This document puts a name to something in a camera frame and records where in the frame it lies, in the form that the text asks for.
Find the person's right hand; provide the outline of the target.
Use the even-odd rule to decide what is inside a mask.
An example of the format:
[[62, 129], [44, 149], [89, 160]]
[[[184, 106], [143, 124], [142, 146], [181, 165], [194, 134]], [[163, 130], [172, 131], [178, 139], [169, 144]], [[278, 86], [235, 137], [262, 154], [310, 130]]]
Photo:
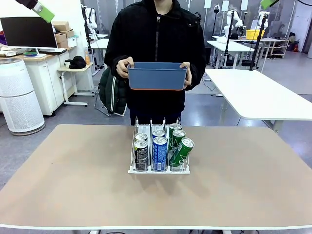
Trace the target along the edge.
[[135, 66], [132, 57], [122, 59], [117, 63], [117, 73], [120, 77], [129, 78], [128, 66], [130, 66], [130, 68], [134, 68]]

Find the person's left hand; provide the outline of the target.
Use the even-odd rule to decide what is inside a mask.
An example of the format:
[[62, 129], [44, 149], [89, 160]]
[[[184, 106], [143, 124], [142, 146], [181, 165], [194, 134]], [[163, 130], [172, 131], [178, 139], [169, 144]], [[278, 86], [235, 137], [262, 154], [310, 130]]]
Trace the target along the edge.
[[183, 62], [180, 65], [180, 68], [186, 68], [187, 69], [187, 73], [186, 73], [186, 78], [184, 81], [184, 88], [186, 89], [188, 86], [190, 86], [192, 84], [192, 73], [191, 73], [191, 69], [190, 69], [191, 65], [189, 62]]

